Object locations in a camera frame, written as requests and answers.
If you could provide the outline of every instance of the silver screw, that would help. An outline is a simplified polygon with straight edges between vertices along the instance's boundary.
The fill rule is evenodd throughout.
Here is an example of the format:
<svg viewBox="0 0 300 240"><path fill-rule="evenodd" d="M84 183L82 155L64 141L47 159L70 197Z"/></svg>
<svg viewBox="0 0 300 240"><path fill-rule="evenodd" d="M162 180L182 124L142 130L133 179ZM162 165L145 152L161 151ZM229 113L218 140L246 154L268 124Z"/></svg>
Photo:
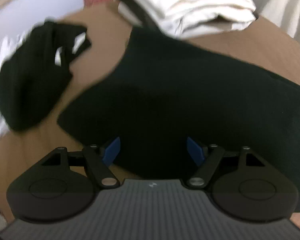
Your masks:
<svg viewBox="0 0 300 240"><path fill-rule="evenodd" d="M117 183L117 180L114 178L104 178L101 183L105 186L114 186Z"/></svg>
<svg viewBox="0 0 300 240"><path fill-rule="evenodd" d="M204 185L204 180L202 178L191 178L189 179L189 183L191 186L198 187Z"/></svg>

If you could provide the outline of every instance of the crumpled black cloth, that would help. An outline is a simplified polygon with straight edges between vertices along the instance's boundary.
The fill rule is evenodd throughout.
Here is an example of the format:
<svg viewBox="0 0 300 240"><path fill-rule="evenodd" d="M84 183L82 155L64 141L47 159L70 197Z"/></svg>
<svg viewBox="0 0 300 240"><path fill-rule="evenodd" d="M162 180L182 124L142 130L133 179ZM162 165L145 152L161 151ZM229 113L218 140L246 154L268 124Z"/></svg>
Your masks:
<svg viewBox="0 0 300 240"><path fill-rule="evenodd" d="M248 145L300 192L300 86L147 29L132 30L113 73L74 100L58 123L85 145L120 136L115 163L152 179L195 171L187 136L227 150Z"/></svg>
<svg viewBox="0 0 300 240"><path fill-rule="evenodd" d="M80 25L46 21L35 27L0 70L0 113L9 127L23 131L45 118L72 78L69 64L91 46L86 37L72 54L75 37L86 33ZM61 66L55 55L61 50Z"/></svg>

